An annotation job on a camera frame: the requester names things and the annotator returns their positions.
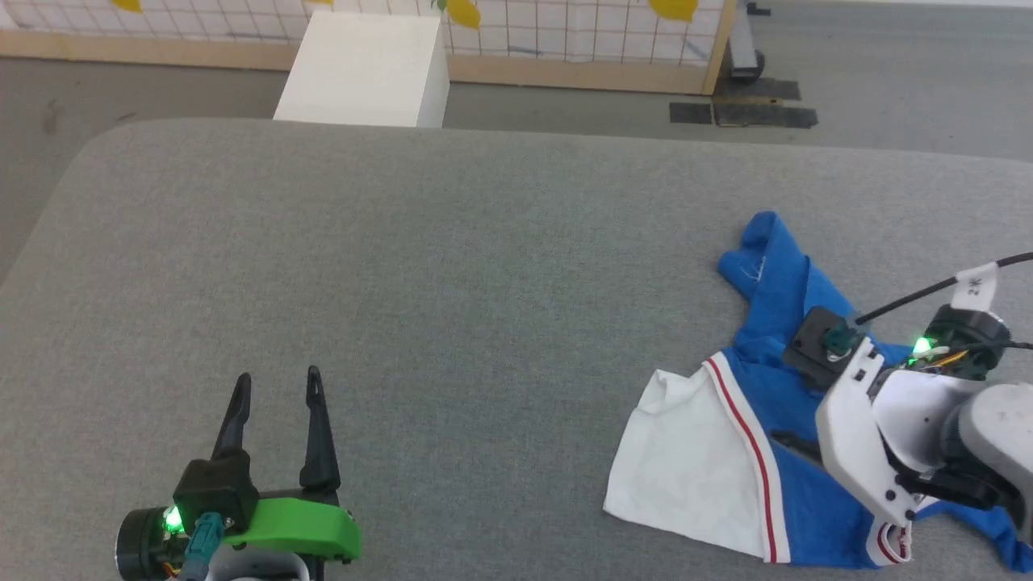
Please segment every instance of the white and blue garment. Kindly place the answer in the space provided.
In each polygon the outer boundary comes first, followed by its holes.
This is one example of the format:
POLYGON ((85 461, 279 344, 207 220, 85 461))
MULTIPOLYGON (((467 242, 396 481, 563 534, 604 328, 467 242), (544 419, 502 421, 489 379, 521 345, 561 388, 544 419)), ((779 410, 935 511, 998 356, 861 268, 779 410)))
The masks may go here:
MULTIPOLYGON (((827 473, 768 437, 790 430, 817 440, 820 395, 782 351, 811 307, 845 316, 850 304, 774 212, 754 216, 718 270, 750 301, 746 325, 691 377, 653 374, 614 459, 604 510, 769 562, 873 569, 911 560, 911 526, 874 521, 827 473)), ((909 353, 880 348, 889 364, 909 353)), ((1002 509, 933 501, 918 519, 944 512, 984 533, 1012 570, 1033 569, 1033 552, 1002 509)))

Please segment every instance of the white trim with red stripe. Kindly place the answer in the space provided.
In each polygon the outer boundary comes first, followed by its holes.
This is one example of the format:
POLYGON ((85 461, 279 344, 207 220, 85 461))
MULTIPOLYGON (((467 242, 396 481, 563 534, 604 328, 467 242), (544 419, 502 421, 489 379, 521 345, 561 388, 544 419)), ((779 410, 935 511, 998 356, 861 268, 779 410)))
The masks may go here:
POLYGON ((911 525, 904 528, 885 522, 873 522, 865 544, 868 556, 879 567, 911 560, 911 525))
POLYGON ((735 381, 724 354, 718 351, 707 360, 703 367, 713 377, 718 399, 753 460, 759 513, 763 518, 760 527, 763 559, 765 562, 790 562, 789 537, 785 530, 785 513, 782 509, 782 480, 779 478, 771 442, 735 381))

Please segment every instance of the gray table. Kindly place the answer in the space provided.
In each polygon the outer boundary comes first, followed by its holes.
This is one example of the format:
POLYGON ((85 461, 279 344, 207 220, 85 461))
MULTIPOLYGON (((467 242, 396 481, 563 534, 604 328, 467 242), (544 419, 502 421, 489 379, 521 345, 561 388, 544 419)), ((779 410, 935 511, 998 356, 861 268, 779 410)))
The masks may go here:
MULTIPOLYGON (((602 513, 655 368, 745 304, 717 274, 774 208, 862 307, 1031 246, 1020 162, 263 121, 130 125, 68 170, 0 287, 2 579, 113 579, 123 515, 212 447, 237 374, 259 488, 302 465, 323 371, 366 553, 333 577, 847 579, 602 513)), ((1033 269, 997 310, 1033 336, 1033 269)), ((880 322, 908 341, 943 297, 880 322)), ((1029 379, 1028 354, 1009 371, 1029 379)), ((937 517, 883 579, 998 578, 937 517)))

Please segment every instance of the lemon print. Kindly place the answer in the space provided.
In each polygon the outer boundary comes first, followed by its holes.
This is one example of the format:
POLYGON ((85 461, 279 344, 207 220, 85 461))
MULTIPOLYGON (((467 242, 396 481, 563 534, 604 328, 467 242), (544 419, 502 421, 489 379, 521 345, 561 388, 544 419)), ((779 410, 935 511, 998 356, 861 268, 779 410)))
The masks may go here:
POLYGON ((480 10, 470 0, 447 0, 448 16, 467 28, 480 27, 480 10))
POLYGON ((123 10, 129 10, 130 12, 143 12, 144 8, 139 6, 139 0, 112 0, 112 4, 115 4, 123 10))
POLYGON ((660 18, 692 22, 699 0, 649 0, 649 5, 660 18))

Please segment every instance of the white box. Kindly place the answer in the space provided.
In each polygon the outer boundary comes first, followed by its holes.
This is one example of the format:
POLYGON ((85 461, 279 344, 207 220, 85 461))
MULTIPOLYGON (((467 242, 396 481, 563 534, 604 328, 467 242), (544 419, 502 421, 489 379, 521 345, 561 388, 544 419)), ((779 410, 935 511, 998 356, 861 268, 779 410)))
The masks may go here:
POLYGON ((441 127, 448 86, 440 18, 317 11, 273 119, 441 127))

